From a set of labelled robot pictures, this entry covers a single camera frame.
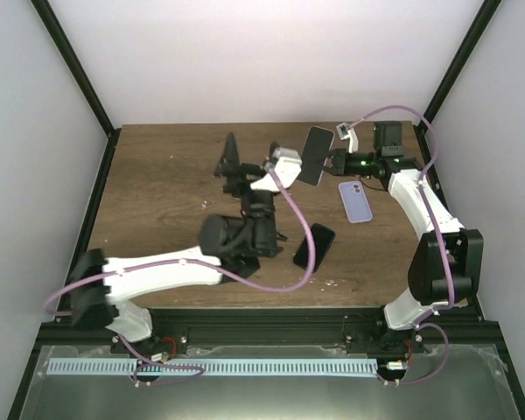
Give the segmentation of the phone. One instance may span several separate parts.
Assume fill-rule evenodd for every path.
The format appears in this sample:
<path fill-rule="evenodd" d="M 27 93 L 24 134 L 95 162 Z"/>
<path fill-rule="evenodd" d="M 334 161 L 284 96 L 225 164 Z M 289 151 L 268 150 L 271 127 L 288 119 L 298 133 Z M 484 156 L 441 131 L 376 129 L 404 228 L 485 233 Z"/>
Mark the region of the phone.
<path fill-rule="evenodd" d="M 333 145 L 334 133 L 329 129 L 312 126 L 304 143 L 301 159 L 301 172 L 297 180 L 309 186 L 317 186 L 323 168 Z"/>

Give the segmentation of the lilac phone case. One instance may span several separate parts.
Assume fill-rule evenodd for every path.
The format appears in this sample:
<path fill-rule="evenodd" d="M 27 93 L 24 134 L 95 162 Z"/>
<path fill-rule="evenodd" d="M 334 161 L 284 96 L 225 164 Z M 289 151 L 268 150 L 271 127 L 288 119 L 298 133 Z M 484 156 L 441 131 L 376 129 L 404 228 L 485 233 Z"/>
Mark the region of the lilac phone case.
<path fill-rule="evenodd" d="M 338 189 L 349 223 L 365 223 L 373 219 L 373 214 L 361 182 L 342 182 L 339 183 Z"/>

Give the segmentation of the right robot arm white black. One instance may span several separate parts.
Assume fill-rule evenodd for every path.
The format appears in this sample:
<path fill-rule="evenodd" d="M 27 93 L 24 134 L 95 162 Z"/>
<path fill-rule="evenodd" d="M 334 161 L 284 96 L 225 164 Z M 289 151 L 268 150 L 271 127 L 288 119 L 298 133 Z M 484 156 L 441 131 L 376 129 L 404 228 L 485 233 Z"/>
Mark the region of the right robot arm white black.
<path fill-rule="evenodd" d="M 389 353 L 402 343 L 403 333 L 477 294 L 484 240 L 479 230 L 465 228 L 451 215 L 428 183 L 423 167 L 406 154 L 400 122 L 375 123 L 370 152 L 359 151 L 354 125 L 343 122 L 337 132 L 348 146 L 327 153 L 331 164 L 326 172 L 379 180 L 408 217 L 418 239 L 407 289 L 384 306 L 384 321 L 371 331 L 374 347 Z"/>

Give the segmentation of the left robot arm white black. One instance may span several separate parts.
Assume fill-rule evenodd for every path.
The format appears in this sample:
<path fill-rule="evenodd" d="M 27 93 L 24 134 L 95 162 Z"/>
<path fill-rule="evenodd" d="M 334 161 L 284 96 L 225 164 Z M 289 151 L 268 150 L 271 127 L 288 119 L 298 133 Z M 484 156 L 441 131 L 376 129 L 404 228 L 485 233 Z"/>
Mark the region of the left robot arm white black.
<path fill-rule="evenodd" d="M 241 202 L 238 217 L 210 214 L 196 247 L 138 258 L 107 258 L 102 249 L 86 251 L 70 274 L 72 325 L 81 331 L 107 328 L 120 333 L 141 353 L 154 352 L 160 330 L 133 298 L 193 285 L 218 285 L 247 278 L 263 258 L 277 256 L 284 235 L 277 231 L 272 177 L 257 164 L 240 160 L 234 135 L 228 135 L 214 176 L 224 193 Z"/>

